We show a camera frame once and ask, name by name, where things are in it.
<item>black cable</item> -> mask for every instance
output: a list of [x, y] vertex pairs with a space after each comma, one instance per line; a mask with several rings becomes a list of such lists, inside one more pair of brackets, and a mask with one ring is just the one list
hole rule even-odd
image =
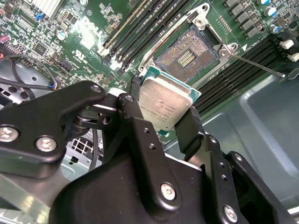
[[40, 66], [42, 66], [47, 72], [48, 74], [51, 76], [53, 82], [55, 85], [57, 85], [57, 81], [55, 79], [55, 77], [52, 75], [52, 73], [50, 72], [50, 70], [46, 67], [46, 65], [40, 61], [38, 61], [36, 58], [34, 57], [30, 57], [30, 56], [27, 56], [27, 55], [7, 55], [5, 56], [4, 58], [2, 58], [2, 60], [7, 60], [7, 59], [11, 59], [11, 58], [19, 58], [19, 57], [23, 57], [23, 58], [26, 58], [26, 59], [31, 59], [31, 60], [34, 60], [36, 63], [38, 63]]
[[[21, 84], [25, 84], [23, 82], [23, 80], [21, 79], [21, 77], [19, 76], [18, 72], [17, 72], [17, 69], [15, 67], [16, 65], [16, 61], [11, 61], [10, 63], [10, 68], [11, 68], [11, 72], [13, 73], [14, 75], [14, 78], [16, 79], [17, 82], [21, 83]], [[29, 88], [24, 88], [24, 91], [28, 94], [30, 100], [32, 99], [35, 99], [36, 96], [34, 95], [33, 91]]]
[[37, 90], [54, 91], [54, 89], [52, 89], [48, 86], [22, 84], [22, 83], [10, 81], [10, 80], [4, 79], [4, 78], [0, 78], [0, 84], [11, 85], [11, 86], [14, 86], [14, 87], [21, 87], [21, 88], [30, 88], [30, 89], [37, 89]]
[[97, 165], [97, 160], [98, 160], [98, 156], [99, 156], [99, 142], [98, 141], [99, 141], [98, 131], [97, 131], [97, 129], [93, 129], [93, 158], [92, 158], [92, 162], [90, 164], [88, 172], [95, 169], [95, 167]]

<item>green circuit board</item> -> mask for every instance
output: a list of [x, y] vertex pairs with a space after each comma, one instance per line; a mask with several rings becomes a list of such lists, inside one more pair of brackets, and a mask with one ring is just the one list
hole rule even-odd
[[[269, 25], [280, 20], [280, 28], [290, 29], [294, 36], [298, 35], [298, 9], [296, 0], [275, 0], [271, 3], [278, 12], [274, 17], [266, 17], [263, 11], [267, 6], [258, 5], [256, 0], [240, 0], [236, 3], [246, 8], [248, 15], [254, 15], [258, 32], [248, 38], [240, 25], [236, 22], [221, 0], [189, 0], [180, 9], [179, 16], [203, 3], [208, 3], [211, 8], [207, 19], [225, 43], [236, 42], [239, 45], [238, 54], [242, 55], [256, 43], [269, 34]], [[143, 54], [152, 44], [159, 39], [159, 35], [152, 38], [151, 42], [141, 50], [130, 68], [123, 74], [118, 69], [111, 69], [103, 62], [99, 53], [101, 45], [111, 33], [126, 20], [133, 7], [142, 1], [137, 0], [89, 0], [86, 5], [79, 0], [66, 0], [58, 8], [53, 18], [43, 15], [35, 5], [24, 0], [0, 0], [0, 33], [9, 34], [10, 42], [6, 43], [12, 52], [34, 56], [56, 74], [62, 86], [71, 85], [79, 80], [92, 80], [104, 88], [118, 87], [128, 90], [132, 77], [139, 74], [137, 67]], [[65, 71], [57, 65], [59, 60], [67, 61], [71, 69]], [[193, 79], [188, 81], [192, 85], [208, 70], [203, 70]]]

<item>ram slot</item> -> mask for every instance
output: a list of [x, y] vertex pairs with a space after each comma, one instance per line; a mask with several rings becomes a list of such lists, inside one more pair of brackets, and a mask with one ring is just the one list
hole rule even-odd
[[118, 60], [120, 61], [122, 56], [125, 55], [137, 42], [138, 40], [149, 30], [149, 28], [155, 24], [155, 22], [160, 18], [165, 11], [173, 5], [173, 0], [160, 0], [158, 6], [155, 8], [155, 10], [149, 15], [148, 18], [145, 18], [144, 21], [142, 21], [142, 28], [140, 29], [137, 27], [133, 34], [135, 35], [130, 42], [119, 52], [118, 54]]
[[135, 29], [138, 29], [138, 27], [140, 26], [140, 24], [142, 24], [142, 22], [144, 21], [144, 19], [149, 16], [149, 14], [153, 11], [153, 9], [158, 5], [159, 0], [152, 0], [151, 3], [148, 5], [148, 7], [144, 6], [144, 12], [141, 13], [140, 16], [136, 17], [130, 24], [128, 24], [127, 26], [129, 26], [129, 29], [124, 33], [124, 35], [115, 42], [115, 44], [113, 45], [113, 47], [110, 50], [109, 53], [109, 57], [113, 57], [115, 55], [115, 53], [117, 52], [117, 50], [119, 49], [119, 47], [128, 40], [129, 36], [132, 35], [132, 33], [134, 33]]
[[154, 24], [154, 26], [150, 29], [148, 36], [145, 38], [145, 40], [142, 41], [142, 43], [135, 49], [128, 49], [126, 52], [126, 57], [124, 59], [124, 62], [122, 64], [121, 70], [126, 70], [129, 66], [129, 64], [134, 60], [134, 58], [145, 49], [145, 47], [152, 41], [152, 39], [155, 36], [158, 36], [158, 34], [164, 29], [164, 27], [167, 27], [168, 23], [172, 22], [172, 19], [178, 16], [180, 13], [180, 10], [185, 6], [185, 4], [189, 0], [177, 0], [175, 3], [171, 4], [165, 14], [162, 14], [157, 22]]

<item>screw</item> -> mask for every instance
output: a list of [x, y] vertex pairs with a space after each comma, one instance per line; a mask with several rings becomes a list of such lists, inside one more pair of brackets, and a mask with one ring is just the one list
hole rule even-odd
[[239, 154], [235, 153], [235, 156], [236, 156], [238, 161], [242, 161], [242, 157]]
[[13, 127], [1, 127], [0, 128], [0, 141], [11, 142], [18, 138], [19, 133]]
[[41, 137], [36, 141], [36, 147], [43, 152], [51, 152], [57, 147], [57, 143], [50, 137]]
[[195, 25], [197, 26], [197, 27], [201, 27], [201, 24], [202, 24], [202, 21], [201, 20], [195, 20]]
[[221, 54], [221, 56], [226, 56], [227, 51], [226, 50], [222, 50], [222, 51], [220, 51], [220, 54]]
[[225, 205], [223, 210], [229, 221], [231, 221], [232, 223], [238, 222], [238, 216], [230, 206]]
[[92, 87], [90, 87], [93, 91], [95, 92], [101, 92], [101, 89], [97, 86], [97, 85], [93, 85]]
[[169, 201], [172, 201], [176, 197], [176, 191], [167, 183], [161, 185], [162, 195]]

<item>metal bracket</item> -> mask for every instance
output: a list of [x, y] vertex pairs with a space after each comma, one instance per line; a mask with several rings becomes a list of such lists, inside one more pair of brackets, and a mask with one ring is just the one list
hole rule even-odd
[[52, 175], [65, 154], [67, 124], [82, 107], [105, 95], [95, 83], [83, 81], [1, 111], [0, 172], [34, 178]]

